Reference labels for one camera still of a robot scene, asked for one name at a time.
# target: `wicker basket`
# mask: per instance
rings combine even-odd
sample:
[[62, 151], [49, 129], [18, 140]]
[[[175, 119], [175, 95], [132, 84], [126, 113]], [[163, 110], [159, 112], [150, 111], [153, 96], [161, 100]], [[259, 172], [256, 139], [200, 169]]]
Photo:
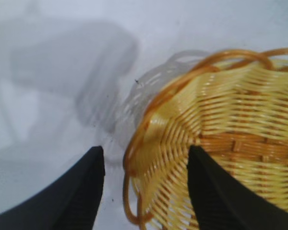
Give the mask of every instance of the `wicker basket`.
[[154, 98], [124, 158], [124, 207], [132, 223], [198, 229], [187, 187], [191, 144], [288, 212], [288, 60], [269, 59], [276, 55], [288, 55], [288, 48], [214, 54]]

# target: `white floor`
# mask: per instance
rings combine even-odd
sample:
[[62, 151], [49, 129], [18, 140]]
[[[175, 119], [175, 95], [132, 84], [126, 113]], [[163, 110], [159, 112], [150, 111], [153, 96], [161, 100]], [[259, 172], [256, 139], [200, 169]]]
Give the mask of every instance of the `white floor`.
[[149, 80], [186, 71], [177, 57], [287, 46], [288, 0], [0, 0], [0, 212], [102, 145], [94, 229], [137, 229], [123, 212], [121, 161], [157, 90]]

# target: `dark object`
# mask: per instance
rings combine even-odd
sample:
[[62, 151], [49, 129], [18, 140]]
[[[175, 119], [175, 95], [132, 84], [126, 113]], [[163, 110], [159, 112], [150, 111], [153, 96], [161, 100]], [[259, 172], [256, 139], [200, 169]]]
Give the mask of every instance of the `dark object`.
[[49, 187], [0, 214], [0, 230], [91, 230], [104, 175], [103, 149], [93, 147]]
[[288, 213], [234, 179], [201, 147], [191, 146], [188, 188], [201, 230], [288, 230]]

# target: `woven basket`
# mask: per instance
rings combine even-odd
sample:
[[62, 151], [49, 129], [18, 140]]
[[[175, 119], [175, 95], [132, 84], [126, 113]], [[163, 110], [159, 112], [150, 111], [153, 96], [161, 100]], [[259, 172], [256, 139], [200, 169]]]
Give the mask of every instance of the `woven basket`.
[[198, 229], [187, 187], [192, 144], [288, 212], [288, 60], [269, 58], [277, 55], [288, 55], [288, 48], [214, 54], [154, 98], [124, 158], [124, 207], [133, 224]]

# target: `yellow basket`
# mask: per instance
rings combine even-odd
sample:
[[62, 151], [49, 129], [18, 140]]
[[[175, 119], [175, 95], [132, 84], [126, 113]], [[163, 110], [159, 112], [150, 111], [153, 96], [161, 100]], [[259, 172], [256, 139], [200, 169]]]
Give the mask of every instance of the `yellow basket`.
[[288, 60], [269, 58], [277, 55], [288, 55], [288, 48], [214, 54], [154, 98], [124, 158], [124, 207], [133, 224], [198, 229], [187, 187], [192, 144], [288, 212]]

